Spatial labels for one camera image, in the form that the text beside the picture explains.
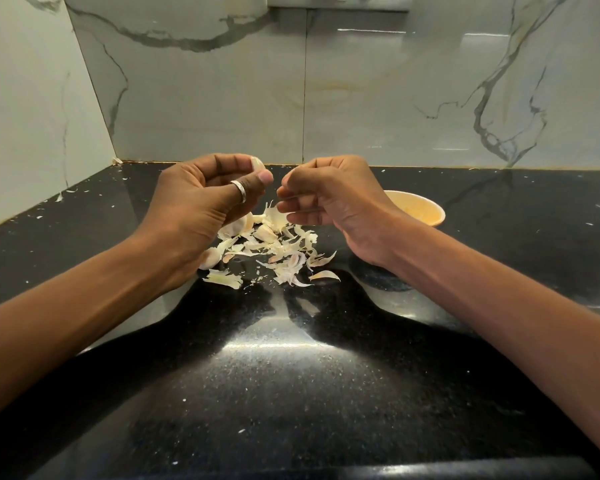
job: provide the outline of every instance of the bowl rim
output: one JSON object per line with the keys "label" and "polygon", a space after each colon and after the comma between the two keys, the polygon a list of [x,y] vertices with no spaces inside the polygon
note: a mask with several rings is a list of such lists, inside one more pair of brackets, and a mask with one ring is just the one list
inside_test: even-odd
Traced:
{"label": "bowl rim", "polygon": [[426,198],[426,197],[423,197],[422,195],[414,194],[414,193],[411,193],[411,192],[403,192],[401,190],[385,190],[384,193],[385,194],[394,193],[394,194],[411,195],[413,197],[417,197],[419,199],[426,200],[427,202],[432,203],[438,209],[438,211],[440,212],[440,218],[438,220],[436,220],[435,222],[433,222],[433,224],[428,224],[431,227],[437,227],[437,226],[439,226],[447,218],[447,213],[445,212],[445,209],[443,209],[440,206],[440,204],[437,204],[436,202],[432,201],[430,198]]}

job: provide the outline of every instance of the person's left hand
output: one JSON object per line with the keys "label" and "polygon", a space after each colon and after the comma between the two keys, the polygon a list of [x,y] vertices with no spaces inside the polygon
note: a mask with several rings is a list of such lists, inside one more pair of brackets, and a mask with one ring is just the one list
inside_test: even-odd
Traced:
{"label": "person's left hand", "polygon": [[[231,180],[244,186],[244,203]],[[131,240],[177,262],[165,291],[195,274],[220,227],[250,212],[272,182],[269,170],[253,172],[251,157],[241,154],[205,155],[162,172],[149,210]]]}

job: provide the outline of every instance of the pile of garlic peels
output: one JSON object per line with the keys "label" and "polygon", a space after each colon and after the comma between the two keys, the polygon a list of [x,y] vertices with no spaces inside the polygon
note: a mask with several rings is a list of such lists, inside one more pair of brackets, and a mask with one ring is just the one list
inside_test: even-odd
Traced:
{"label": "pile of garlic peels", "polygon": [[[208,283],[229,286],[239,289],[242,286],[242,277],[230,274],[227,269],[218,271],[211,269],[221,260],[228,263],[235,256],[270,256],[257,262],[273,270],[278,284],[288,283],[295,286],[311,286],[309,283],[298,281],[297,274],[303,266],[307,266],[312,273],[312,268],[328,264],[336,255],[329,257],[318,254],[313,245],[318,240],[318,235],[311,230],[304,230],[299,225],[290,224],[286,215],[280,213],[273,205],[266,206],[264,213],[254,216],[248,213],[245,217],[226,225],[218,232],[221,242],[215,248],[208,249],[205,261],[200,269],[208,269],[209,275],[203,278]],[[332,271],[322,271],[312,275],[309,279],[339,277]]]}

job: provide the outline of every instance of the forearm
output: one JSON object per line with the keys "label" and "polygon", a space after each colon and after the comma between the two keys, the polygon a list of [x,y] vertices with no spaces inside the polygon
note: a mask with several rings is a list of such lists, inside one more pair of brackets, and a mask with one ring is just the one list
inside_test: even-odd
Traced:
{"label": "forearm", "polygon": [[0,305],[0,410],[160,295],[172,272],[127,240]]}
{"label": "forearm", "polygon": [[600,316],[435,229],[396,225],[387,268],[512,360],[600,447]]}

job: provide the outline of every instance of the person's left arm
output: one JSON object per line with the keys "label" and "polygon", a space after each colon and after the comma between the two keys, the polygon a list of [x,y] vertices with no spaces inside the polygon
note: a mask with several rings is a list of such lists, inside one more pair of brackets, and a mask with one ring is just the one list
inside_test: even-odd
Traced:
{"label": "person's left arm", "polygon": [[[247,193],[245,203],[231,180]],[[248,155],[207,155],[163,171],[128,239],[0,305],[0,411],[49,371],[190,279],[224,224],[273,181]]]}

